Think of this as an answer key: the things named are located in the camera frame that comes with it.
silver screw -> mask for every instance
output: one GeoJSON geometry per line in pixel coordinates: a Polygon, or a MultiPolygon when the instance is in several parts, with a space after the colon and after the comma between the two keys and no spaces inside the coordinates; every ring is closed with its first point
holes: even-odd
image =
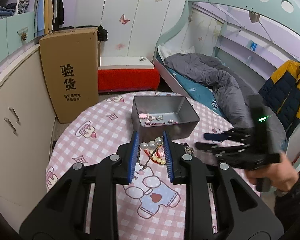
{"type": "Polygon", "coordinates": [[[220,169],[225,170],[225,171],[226,171],[227,169],[229,169],[229,165],[226,164],[226,163],[220,163],[219,167],[220,167],[220,169]]]}
{"type": "Polygon", "coordinates": [[[192,156],[190,154],[183,154],[182,158],[185,160],[185,161],[189,161],[192,159],[192,156]]]}
{"type": "Polygon", "coordinates": [[[120,156],[117,155],[117,154],[112,154],[112,155],[110,156],[110,160],[111,160],[111,161],[117,161],[117,160],[119,160],[119,159],[120,159],[120,156]]]}
{"type": "Polygon", "coordinates": [[[82,163],[75,163],[75,164],[72,165],[72,168],[74,170],[80,170],[82,167],[83,167],[82,163]]]}

pink checkered tablecloth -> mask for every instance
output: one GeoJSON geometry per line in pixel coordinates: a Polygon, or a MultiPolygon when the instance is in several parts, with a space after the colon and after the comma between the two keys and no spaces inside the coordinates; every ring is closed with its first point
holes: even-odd
{"type": "MultiPolygon", "coordinates": [[[[173,96],[175,93],[135,92],[104,100],[83,111],[63,132],[56,143],[46,169],[47,190],[76,162],[85,166],[99,163],[115,154],[119,145],[130,141],[133,127],[131,109],[136,95],[173,96]]],[[[232,128],[224,118],[206,106],[188,99],[200,117],[200,122],[188,138],[175,140],[186,142],[194,148],[194,155],[204,163],[213,164],[211,155],[199,152],[194,144],[204,142],[205,132],[222,132],[232,128]]],[[[234,142],[225,141],[224,146],[234,142]]],[[[141,163],[148,160],[141,151],[141,163]]],[[[129,186],[117,185],[117,211],[120,239],[183,239],[185,225],[186,186],[172,185],[165,165],[150,161],[148,167],[139,171],[129,186]]],[[[243,170],[236,170],[244,178],[243,170]]],[[[93,188],[90,192],[87,228],[90,216],[93,188]]],[[[213,230],[217,231],[216,214],[211,201],[213,230]]]]}

human hand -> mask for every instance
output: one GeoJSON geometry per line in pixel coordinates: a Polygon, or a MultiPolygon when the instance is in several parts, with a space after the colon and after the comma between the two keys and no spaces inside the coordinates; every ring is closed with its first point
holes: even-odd
{"type": "Polygon", "coordinates": [[[247,179],[253,185],[257,184],[257,178],[269,178],[271,185],[282,192],[288,192],[298,181],[299,174],[284,153],[281,154],[281,162],[273,163],[254,171],[244,171],[247,179]]]}

red cloth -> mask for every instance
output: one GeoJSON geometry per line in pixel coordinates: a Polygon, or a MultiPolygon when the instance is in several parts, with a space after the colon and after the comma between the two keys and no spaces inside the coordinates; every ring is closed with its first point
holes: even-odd
{"type": "Polygon", "coordinates": [[[155,68],[98,70],[99,92],[157,90],[159,83],[155,68]]]}

gray metal box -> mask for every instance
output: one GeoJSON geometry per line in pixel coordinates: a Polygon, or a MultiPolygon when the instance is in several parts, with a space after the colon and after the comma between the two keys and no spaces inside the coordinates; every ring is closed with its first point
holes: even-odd
{"type": "Polygon", "coordinates": [[[200,121],[189,101],[183,96],[135,96],[131,119],[133,129],[139,132],[140,142],[146,143],[161,137],[163,131],[167,131],[172,140],[187,138],[200,121]],[[139,118],[142,113],[155,117],[162,115],[162,121],[153,122],[166,124],[145,126],[145,120],[139,118]],[[169,120],[178,123],[168,124],[169,120]]]}

